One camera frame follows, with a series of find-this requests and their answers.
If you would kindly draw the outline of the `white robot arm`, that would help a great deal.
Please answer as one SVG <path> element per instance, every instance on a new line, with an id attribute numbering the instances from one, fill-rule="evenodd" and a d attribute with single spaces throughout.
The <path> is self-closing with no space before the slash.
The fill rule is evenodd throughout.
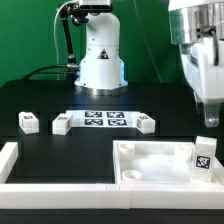
<path id="1" fill-rule="evenodd" d="M 224 0 L 169 0 L 171 42 L 180 49 L 182 67 L 205 125 L 219 125 L 224 103 Z M 119 58 L 120 23 L 111 0 L 69 0 L 58 9 L 68 51 L 68 63 L 80 73 L 76 87 L 106 95 L 127 86 Z M 86 26 L 86 54 L 77 63 L 67 20 Z"/>

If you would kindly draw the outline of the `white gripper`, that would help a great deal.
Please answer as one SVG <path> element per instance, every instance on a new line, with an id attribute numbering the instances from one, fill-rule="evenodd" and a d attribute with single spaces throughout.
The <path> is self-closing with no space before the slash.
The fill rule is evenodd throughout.
<path id="1" fill-rule="evenodd" d="M 205 125 L 219 125 L 220 106 L 224 103 L 224 41 L 218 41 L 218 64 L 215 64 L 215 48 L 212 38 L 189 47 L 181 54 L 185 78 L 196 95 L 196 101 L 204 106 Z"/>

